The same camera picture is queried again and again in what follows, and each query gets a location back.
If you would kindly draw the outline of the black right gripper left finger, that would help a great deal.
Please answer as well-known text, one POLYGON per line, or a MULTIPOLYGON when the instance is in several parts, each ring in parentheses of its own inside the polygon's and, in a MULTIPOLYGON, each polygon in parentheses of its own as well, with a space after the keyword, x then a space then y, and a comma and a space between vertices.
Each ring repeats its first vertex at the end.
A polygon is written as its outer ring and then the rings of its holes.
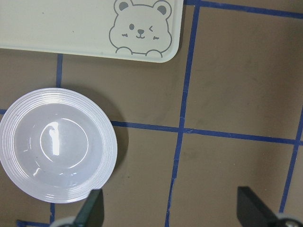
POLYGON ((90 192, 78 215, 73 221, 74 227, 101 227, 105 217, 102 189, 90 192))

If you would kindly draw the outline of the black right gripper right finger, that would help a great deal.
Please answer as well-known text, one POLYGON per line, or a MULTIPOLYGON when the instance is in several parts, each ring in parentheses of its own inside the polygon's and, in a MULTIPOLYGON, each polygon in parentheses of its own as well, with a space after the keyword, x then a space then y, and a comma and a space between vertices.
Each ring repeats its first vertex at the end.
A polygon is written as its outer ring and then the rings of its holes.
POLYGON ((237 189, 237 218, 242 227, 281 227, 282 222, 248 186, 237 189))

